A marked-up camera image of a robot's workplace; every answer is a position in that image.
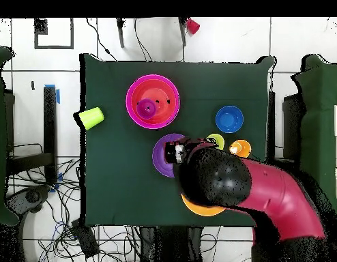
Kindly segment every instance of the red cup on floor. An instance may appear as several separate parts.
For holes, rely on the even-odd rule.
[[[187,20],[187,28],[191,34],[195,34],[199,30],[200,25],[196,23],[194,20],[189,18]]]

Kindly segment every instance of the blue bowl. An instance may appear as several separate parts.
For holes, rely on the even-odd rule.
[[[243,122],[244,116],[236,106],[223,106],[216,115],[217,127],[226,133],[238,131]]]

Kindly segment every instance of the white tile floor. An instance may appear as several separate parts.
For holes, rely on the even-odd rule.
[[[185,61],[248,62],[254,63],[264,55],[277,58],[274,73],[276,93],[276,145],[282,147],[282,101],[285,96],[297,93],[297,87],[290,76],[299,72],[302,57],[308,53],[321,54],[326,60],[337,62],[337,18],[201,18],[193,17],[201,27],[195,35],[186,34]],[[144,18],[137,20],[137,34],[143,45],[156,61],[182,60],[181,35],[178,19]],[[119,44],[117,23],[114,18],[90,18],[100,34],[100,41],[118,60],[143,60],[138,45],[133,19],[126,19],[123,28],[125,48]],[[69,45],[69,19],[48,18],[48,35],[39,35],[40,45]],[[42,88],[55,84],[60,89],[61,103],[57,104],[58,155],[59,162],[71,158],[77,160],[80,152],[79,131],[72,113],[79,108],[79,53],[92,53],[103,59],[112,59],[97,42],[95,31],[87,25],[85,18],[74,19],[74,50],[36,50],[33,43],[33,19],[0,19],[0,46],[12,47],[15,57],[8,61],[2,71],[5,86],[13,89],[16,96],[14,108],[15,145],[41,143],[42,131]],[[34,81],[35,90],[31,88]],[[39,147],[21,147],[16,154],[39,152]],[[276,156],[282,156],[282,149],[276,148]],[[77,180],[75,172],[68,173],[68,179]],[[15,184],[24,181],[15,179]],[[79,199],[79,191],[72,193]],[[55,193],[49,193],[55,218],[61,219],[60,200]],[[71,219],[78,217],[78,201],[68,201]],[[44,204],[42,211],[29,214],[25,222],[24,246],[27,262],[37,262],[42,253],[38,239],[47,246],[53,237],[55,222],[51,208]],[[106,227],[106,233],[114,236],[124,232],[123,227]],[[204,233],[217,237],[218,227],[205,228]],[[107,239],[103,228],[95,228],[102,250],[123,252],[123,241],[104,243]],[[206,235],[201,248],[213,246],[212,237]],[[214,262],[250,262],[252,240],[251,228],[223,228],[218,234]],[[205,262],[212,262],[214,249],[203,253]],[[69,259],[52,258],[55,262],[71,262]],[[134,256],[126,257],[133,261]],[[76,257],[75,262],[85,262]],[[115,262],[105,256],[102,262]]]

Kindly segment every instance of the green cloth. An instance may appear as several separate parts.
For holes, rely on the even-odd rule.
[[[6,158],[8,156],[8,136],[1,70],[3,64],[10,60],[13,56],[13,53],[8,48],[0,47],[0,223],[10,226],[18,223],[18,217],[9,209],[7,209],[4,203],[4,198],[7,191]]]
[[[225,210],[213,217],[192,213],[173,178],[153,166],[152,150],[166,134],[206,137],[219,133],[224,150],[237,139],[252,145],[255,158],[265,159],[267,73],[273,57],[254,63],[104,62],[85,58],[86,109],[99,106],[105,120],[86,136],[86,224],[253,226],[246,214]],[[135,124],[125,105],[130,85],[146,74],[160,74],[178,89],[176,119],[160,130]],[[235,105],[244,124],[234,134],[216,126],[222,106]]]
[[[301,122],[300,169],[316,179],[337,213],[334,135],[337,64],[324,63],[317,55],[310,55],[304,71],[295,80],[307,109]]]

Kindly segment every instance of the small orange bowl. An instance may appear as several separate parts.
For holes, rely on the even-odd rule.
[[[200,216],[205,216],[205,217],[210,217],[210,216],[215,216],[221,212],[223,212],[226,208],[223,207],[218,207],[218,206],[214,206],[214,207],[203,207],[200,205],[195,205],[192,202],[190,202],[189,200],[187,200],[187,198],[181,194],[182,199],[184,204],[188,207],[188,209],[192,212],[194,212],[195,214],[198,214]]]

